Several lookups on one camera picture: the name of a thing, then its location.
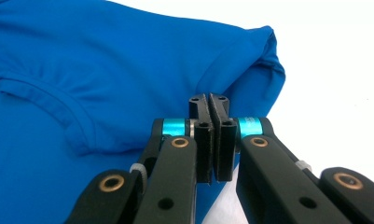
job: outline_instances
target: blue fabric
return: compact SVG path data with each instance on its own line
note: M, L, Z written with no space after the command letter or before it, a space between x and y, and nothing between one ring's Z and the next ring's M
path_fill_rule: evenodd
M153 119L186 118L194 94L265 117L283 84L268 26L101 0L0 1L0 223L63 222L95 175L129 170ZM198 223L222 187L198 187Z

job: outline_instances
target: white surface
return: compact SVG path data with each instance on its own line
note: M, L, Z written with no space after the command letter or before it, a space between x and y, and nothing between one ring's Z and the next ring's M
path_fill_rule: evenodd
M342 166L374 181L374 1L116 2L243 28L271 26L287 75L268 115L276 135L317 176Z
M238 173L239 166L234 170L233 176L236 177ZM213 206L207 213L207 216L204 218L204 224L248 224L247 218L242 210L242 205L236 194L236 181L237 178L227 183L222 189Z

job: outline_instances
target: metal ring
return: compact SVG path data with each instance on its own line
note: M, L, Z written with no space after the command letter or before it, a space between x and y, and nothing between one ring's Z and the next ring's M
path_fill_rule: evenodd
M131 166L131 169L130 169L129 172L131 173L133 170L140 172L142 182L143 182L143 189L142 189L143 192L142 193L144 194L145 190L146 190L146 183L148 182L148 175L146 173L146 168L141 163L134 163Z
M195 122L198 121L197 119L190 119L189 120L189 137L195 137Z
M305 161L296 161L295 165L300 170L308 169L310 172L312 172L312 167L307 162L305 162Z
M172 146L174 147L186 147L188 144L189 142L186 140L186 138L174 138L172 141Z
M349 178L353 183L346 183L345 180L342 178ZM362 189L364 185L362 184L361 180L359 180L357 177L345 173L336 173L334 174L334 179L336 182L341 184L344 188L347 189Z
M253 137L250 142L257 147L266 147L268 145L268 141L261 137Z
M115 183L114 184L111 183L109 185L108 181L112 181L112 180L114 180ZM124 183L125 183L125 178L123 178L123 176L121 176L121 175L108 175L100 182L99 188L103 192L112 192L112 191L115 191L117 189L120 189L123 186Z

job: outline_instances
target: screw hole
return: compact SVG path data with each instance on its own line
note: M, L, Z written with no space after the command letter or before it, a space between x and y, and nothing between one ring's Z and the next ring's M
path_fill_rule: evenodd
M230 120L223 121L223 122L222 122L222 125L230 126L230 125L232 125L232 121L230 121Z
M207 128L209 126L209 123L201 122L201 123L199 123L199 126L201 126L202 128Z
M348 175L345 173L336 173L334 174L335 180L341 184L344 188L347 189L362 189L364 185L361 180L353 175Z
M268 145L268 141L266 139L260 137L254 137L251 139L251 144L257 147L265 147Z
M107 179L107 181L105 181L104 185L105 185L106 188L113 188L118 183L119 183L118 179L111 178L111 179Z
M171 198L163 198L158 202L158 207L163 210L169 210L174 206L174 202Z
M120 189L125 183L125 179L121 175L108 175L104 178L99 185L99 188L103 192L112 192Z
M189 142L185 138L175 138L172 141L172 146L174 147L186 147L188 144Z
M308 197L301 197L301 198L299 199L299 202L300 202L303 206L305 206L305 207L307 207L307 208L310 208L310 209L313 209L313 208L316 208L316 207L317 207L317 203L316 203L313 199L308 198Z

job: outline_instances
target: blue t-shirt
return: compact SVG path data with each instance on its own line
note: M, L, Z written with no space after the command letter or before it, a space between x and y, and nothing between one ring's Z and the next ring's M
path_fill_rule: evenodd
M265 117L283 84L268 26L0 1L0 222L63 222L95 175L137 161L154 119L187 118L192 95ZM198 186L198 223L222 186Z

